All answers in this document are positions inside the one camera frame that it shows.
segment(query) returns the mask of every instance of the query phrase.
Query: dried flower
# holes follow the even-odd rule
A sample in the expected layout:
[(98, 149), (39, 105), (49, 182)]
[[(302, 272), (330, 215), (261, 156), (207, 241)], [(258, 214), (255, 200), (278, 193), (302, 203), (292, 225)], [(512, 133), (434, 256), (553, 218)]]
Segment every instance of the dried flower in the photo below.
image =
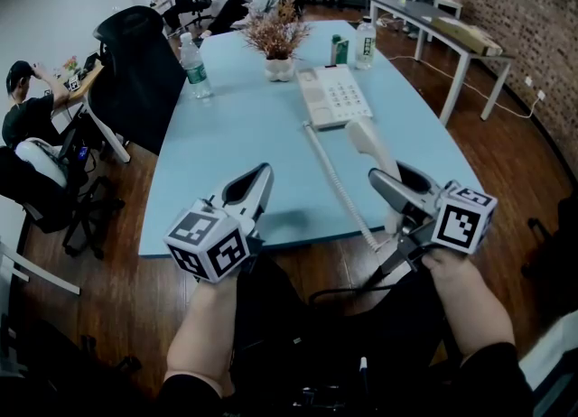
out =
[(295, 50), (311, 32), (311, 26), (297, 15), (295, 0), (281, 0), (277, 14), (251, 17), (243, 31), (250, 48), (265, 54), (269, 60), (293, 58)]

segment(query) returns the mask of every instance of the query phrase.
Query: man in black shirt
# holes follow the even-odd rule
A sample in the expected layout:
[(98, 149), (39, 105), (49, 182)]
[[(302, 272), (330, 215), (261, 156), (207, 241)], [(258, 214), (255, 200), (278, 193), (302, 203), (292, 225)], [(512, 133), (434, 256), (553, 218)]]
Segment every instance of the man in black shirt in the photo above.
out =
[[(26, 100), (32, 76), (48, 83), (52, 93)], [(61, 145), (62, 136), (52, 124), (52, 117), (66, 109), (69, 91), (42, 65), (17, 61), (6, 77), (10, 110), (2, 126), (2, 137), (8, 147), (16, 146), (27, 138), (41, 138), (48, 144)]]
[[(168, 352), (163, 413), (532, 415), (511, 321), (480, 272), (445, 250), (423, 263), (343, 319), (312, 312), (263, 258), (250, 275), (201, 281)], [(463, 357), (451, 385), (428, 368), (444, 318)], [(235, 393), (221, 399), (228, 371)]]
[(164, 12), (163, 18), (171, 27), (172, 32), (175, 32), (179, 27), (181, 27), (181, 22), (179, 21), (179, 14), (189, 13), (197, 10), (197, 6), (193, 0), (174, 0), (174, 5)]

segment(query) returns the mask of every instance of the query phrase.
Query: white vase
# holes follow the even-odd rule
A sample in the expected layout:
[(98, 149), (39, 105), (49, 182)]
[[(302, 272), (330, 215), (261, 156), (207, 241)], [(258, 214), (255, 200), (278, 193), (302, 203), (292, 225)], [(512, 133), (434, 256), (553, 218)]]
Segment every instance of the white vase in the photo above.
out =
[(289, 81), (294, 73), (295, 66), (292, 58), (265, 61), (265, 76), (269, 81)]

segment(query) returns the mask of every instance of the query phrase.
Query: green label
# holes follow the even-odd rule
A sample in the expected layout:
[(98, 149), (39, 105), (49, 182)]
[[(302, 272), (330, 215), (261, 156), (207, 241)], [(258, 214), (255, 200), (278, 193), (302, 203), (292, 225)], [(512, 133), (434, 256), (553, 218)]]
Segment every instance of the green label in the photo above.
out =
[(363, 55), (364, 56), (373, 56), (373, 50), (376, 49), (376, 39), (375, 38), (366, 38), (365, 43), (363, 44)]
[(187, 70), (187, 77), (193, 85), (205, 81), (207, 79), (207, 71), (205, 70), (204, 64), (201, 64), (194, 69)]

